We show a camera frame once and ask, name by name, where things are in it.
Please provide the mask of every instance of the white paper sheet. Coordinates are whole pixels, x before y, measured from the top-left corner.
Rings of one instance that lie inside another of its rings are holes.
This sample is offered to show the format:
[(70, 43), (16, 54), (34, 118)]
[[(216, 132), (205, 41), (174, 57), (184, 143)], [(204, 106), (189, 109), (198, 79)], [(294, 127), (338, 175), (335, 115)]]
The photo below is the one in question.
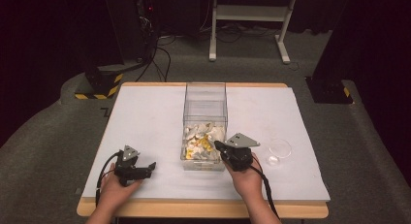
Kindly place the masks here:
[[(104, 163), (127, 144), (141, 153), (137, 167), (157, 162), (136, 198), (240, 199), (227, 171), (183, 170), (179, 155), (184, 95), (185, 86), (122, 86), (82, 197), (95, 196)], [(252, 150), (275, 201), (330, 200), (292, 88), (227, 87), (227, 106), (227, 138), (240, 132), (261, 143)], [(266, 157), (276, 138), (288, 141), (292, 154), (270, 166)]]

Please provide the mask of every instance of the hand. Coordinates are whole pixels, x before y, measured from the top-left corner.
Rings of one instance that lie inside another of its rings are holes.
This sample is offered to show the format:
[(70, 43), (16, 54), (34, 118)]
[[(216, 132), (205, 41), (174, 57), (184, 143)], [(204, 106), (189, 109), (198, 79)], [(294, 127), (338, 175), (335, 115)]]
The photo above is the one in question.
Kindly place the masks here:
[[(258, 160), (257, 155), (255, 153), (252, 153), (252, 155), (254, 159), (251, 166), (261, 170), (260, 165), (256, 162), (256, 160)], [(227, 164), (226, 168), (233, 178), (234, 188), (244, 201), (248, 200), (248, 198), (263, 198), (261, 190), (262, 179), (261, 176), (257, 174), (257, 172), (252, 169), (247, 169), (242, 172), (234, 172), (233, 169), (230, 168), (230, 166), (228, 166)]]
[(99, 205), (93, 211), (86, 223), (110, 223), (115, 212), (130, 198), (142, 184), (143, 179), (136, 180), (127, 187), (120, 184), (114, 174), (114, 164), (111, 163), (109, 173), (102, 179)]

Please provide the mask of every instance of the clear plastic box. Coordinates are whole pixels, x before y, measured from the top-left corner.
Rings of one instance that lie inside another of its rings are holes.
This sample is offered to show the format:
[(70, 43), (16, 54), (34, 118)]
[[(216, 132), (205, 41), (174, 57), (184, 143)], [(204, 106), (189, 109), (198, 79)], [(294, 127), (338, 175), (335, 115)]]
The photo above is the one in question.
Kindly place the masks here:
[(187, 171), (224, 171), (214, 141), (224, 142), (228, 124), (226, 84), (187, 82), (180, 159)]

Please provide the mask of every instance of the gray carpet floor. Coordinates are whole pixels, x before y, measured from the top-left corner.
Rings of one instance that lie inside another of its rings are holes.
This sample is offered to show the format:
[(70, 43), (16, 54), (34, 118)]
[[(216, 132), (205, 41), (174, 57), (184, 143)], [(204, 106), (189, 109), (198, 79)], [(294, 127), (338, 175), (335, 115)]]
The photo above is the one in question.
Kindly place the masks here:
[[(312, 101), (304, 78), (312, 75), (330, 34), (287, 33), (289, 65), (281, 62), (272, 31), (244, 34), (233, 43), (217, 42), (215, 62), (208, 61), (209, 41), (170, 37), (159, 45), (172, 59), (168, 81), (284, 82), (294, 89), (331, 195), (330, 215), (305, 223), (411, 223), (410, 187), (376, 133), (355, 84), (344, 81), (355, 104)], [(231, 41), (236, 36), (220, 32), (218, 37)], [(167, 54), (158, 50), (155, 62), (165, 73)], [(141, 73), (142, 69), (125, 73), (121, 82), (134, 81)], [(0, 148), (0, 223), (84, 223), (76, 209), (108, 121), (105, 111), (111, 110), (115, 96), (75, 99), (82, 77), (67, 80), (61, 98), (29, 119)], [(140, 79), (159, 80), (153, 64)], [(175, 220), (136, 220), (150, 222)]]

